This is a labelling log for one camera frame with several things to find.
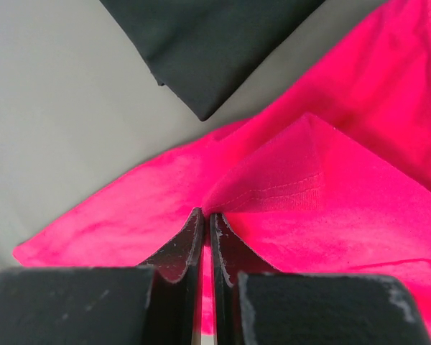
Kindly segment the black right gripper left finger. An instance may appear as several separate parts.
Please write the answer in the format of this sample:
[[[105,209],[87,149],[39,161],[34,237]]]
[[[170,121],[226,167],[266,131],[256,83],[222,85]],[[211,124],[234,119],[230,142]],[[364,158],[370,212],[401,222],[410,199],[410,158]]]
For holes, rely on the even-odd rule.
[[[0,344],[199,344],[205,219],[135,267],[0,271]]]

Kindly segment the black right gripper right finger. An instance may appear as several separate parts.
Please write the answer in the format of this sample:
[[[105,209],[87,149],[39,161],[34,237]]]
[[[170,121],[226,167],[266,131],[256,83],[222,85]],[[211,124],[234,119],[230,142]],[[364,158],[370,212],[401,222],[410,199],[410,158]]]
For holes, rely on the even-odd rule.
[[[226,217],[210,217],[217,344],[429,344],[405,286],[386,275],[286,274]]]

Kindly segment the pink t-shirt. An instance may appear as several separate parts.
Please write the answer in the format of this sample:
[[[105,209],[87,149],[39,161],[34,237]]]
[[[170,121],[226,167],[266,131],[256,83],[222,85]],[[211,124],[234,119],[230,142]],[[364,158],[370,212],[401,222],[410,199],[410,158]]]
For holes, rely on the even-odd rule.
[[[194,208],[281,271],[397,277],[431,335],[431,1],[381,5],[261,113],[135,167],[13,255],[136,265]]]

